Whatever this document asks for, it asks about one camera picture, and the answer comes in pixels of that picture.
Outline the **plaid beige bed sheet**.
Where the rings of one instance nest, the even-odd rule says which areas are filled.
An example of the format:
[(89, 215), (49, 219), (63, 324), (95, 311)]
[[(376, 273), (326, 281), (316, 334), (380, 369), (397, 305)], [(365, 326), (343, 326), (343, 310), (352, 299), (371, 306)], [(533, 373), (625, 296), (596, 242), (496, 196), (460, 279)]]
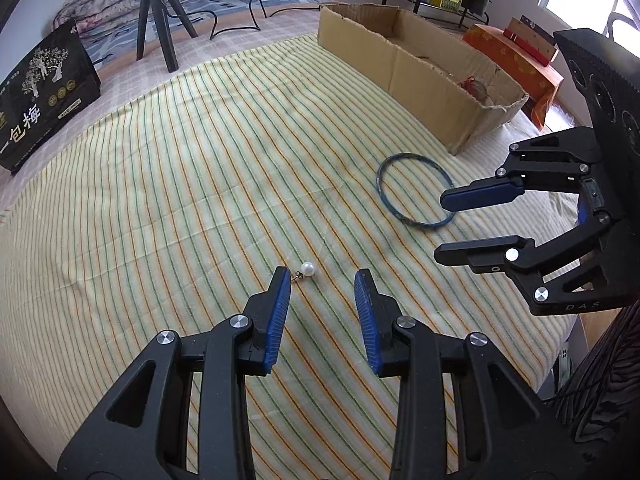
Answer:
[[(196, 25), (198, 36), (191, 38), (179, 32), (175, 48), (182, 72), (200, 63), (231, 53), (253, 49), (318, 30), (320, 12), (315, 4), (275, 6), (264, 17), (258, 6), (208, 20)], [(102, 117), (114, 112), (143, 93), (174, 76), (169, 73), (156, 44), (149, 44), (142, 60), (129, 52), (98, 70), (101, 96), (76, 115), (63, 129), (42, 144), (35, 155), (11, 176), (1, 171), (1, 208), (12, 205), (28, 181), (43, 170), (55, 156)]]

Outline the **brown cardboard box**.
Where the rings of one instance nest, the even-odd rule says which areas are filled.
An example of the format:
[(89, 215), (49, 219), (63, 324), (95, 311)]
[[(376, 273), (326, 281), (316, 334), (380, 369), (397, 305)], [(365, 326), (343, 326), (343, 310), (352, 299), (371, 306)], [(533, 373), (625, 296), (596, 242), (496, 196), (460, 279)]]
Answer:
[(318, 40), (405, 107), (453, 155), (510, 122), (528, 100), (482, 52), (396, 6), (325, 4)]

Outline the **boxes on orange table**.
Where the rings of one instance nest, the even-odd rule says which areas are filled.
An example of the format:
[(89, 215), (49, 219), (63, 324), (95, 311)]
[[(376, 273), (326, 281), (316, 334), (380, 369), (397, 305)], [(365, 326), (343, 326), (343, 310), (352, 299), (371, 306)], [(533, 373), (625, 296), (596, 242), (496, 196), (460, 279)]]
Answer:
[(558, 54), (555, 39), (530, 18), (511, 18), (503, 36), (517, 44), (542, 66), (548, 66)]

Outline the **blue patterned bed sheet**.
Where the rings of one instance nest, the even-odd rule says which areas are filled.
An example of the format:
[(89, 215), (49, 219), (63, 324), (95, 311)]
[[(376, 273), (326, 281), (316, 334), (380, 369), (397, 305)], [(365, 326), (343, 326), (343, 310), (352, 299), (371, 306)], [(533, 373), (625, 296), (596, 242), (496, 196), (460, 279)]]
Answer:
[[(326, 0), (262, 0), (265, 6), (285, 6), (292, 4), (320, 3)], [(247, 9), (250, 0), (180, 0), (186, 13), (190, 14), (190, 20), (198, 24), (218, 16), (243, 12)], [(81, 38), (93, 63), (104, 66), (115, 61), (115, 58), (134, 50), (137, 42), (138, 21), (117, 29), (110, 36), (100, 39)]]

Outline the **black tripod stand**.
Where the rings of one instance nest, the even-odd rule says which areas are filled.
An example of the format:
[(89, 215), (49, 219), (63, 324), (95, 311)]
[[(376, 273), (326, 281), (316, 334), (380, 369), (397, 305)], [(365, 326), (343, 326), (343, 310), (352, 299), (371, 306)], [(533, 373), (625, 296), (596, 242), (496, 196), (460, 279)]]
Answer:
[(191, 38), (196, 38), (198, 32), (179, 0), (140, 0), (136, 42), (138, 61), (144, 57), (149, 16), (153, 18), (157, 40), (160, 43), (160, 50), (163, 53), (166, 68), (169, 73), (176, 72), (179, 68), (179, 63), (174, 40), (172, 40), (169, 19), (176, 18)]

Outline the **dark blue bangle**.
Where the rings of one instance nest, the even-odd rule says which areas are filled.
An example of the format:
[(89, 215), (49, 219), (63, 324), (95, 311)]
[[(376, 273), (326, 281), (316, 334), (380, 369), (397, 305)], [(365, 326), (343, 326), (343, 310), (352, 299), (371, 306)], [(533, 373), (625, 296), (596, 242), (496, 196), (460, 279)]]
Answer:
[(375, 176), (375, 188), (378, 198), (386, 210), (398, 221), (409, 228), (421, 231), (437, 231), (449, 226), (456, 214), (446, 210), (445, 215), (429, 222), (423, 218), (413, 218), (421, 204), (434, 197), (428, 187), (436, 185), (436, 191), (454, 188), (454, 180), (448, 172), (433, 159), (416, 153), (397, 153), (386, 157), (378, 166)]

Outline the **yellow striped cloth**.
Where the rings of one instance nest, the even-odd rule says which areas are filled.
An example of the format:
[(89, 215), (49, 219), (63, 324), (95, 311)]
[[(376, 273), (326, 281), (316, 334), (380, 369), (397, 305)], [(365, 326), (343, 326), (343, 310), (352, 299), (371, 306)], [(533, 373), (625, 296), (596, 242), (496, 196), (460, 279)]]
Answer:
[(545, 242), (575, 203), (530, 193), (423, 232), (382, 205), (386, 157), (424, 155), (454, 183), (484, 178), (536, 133), (514, 119), (451, 155), (314, 36), (214, 58), (102, 117), (1, 208), (1, 394), (49, 464), (160, 330), (210, 330), (277, 266), (292, 286), (272, 374), (247, 384), (262, 479), (383, 479), (398, 385), (366, 361), (354, 276), (436, 332), (479, 330), (538, 387), (574, 318), (535, 318), (500, 274), (439, 266), (437, 246)]

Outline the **black printed gift bag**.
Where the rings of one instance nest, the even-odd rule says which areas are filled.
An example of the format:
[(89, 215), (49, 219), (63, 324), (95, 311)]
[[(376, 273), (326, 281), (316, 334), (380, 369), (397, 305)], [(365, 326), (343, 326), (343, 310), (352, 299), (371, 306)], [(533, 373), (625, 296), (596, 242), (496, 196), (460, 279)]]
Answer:
[(40, 41), (1, 84), (1, 167), (27, 159), (101, 96), (101, 81), (68, 20)]

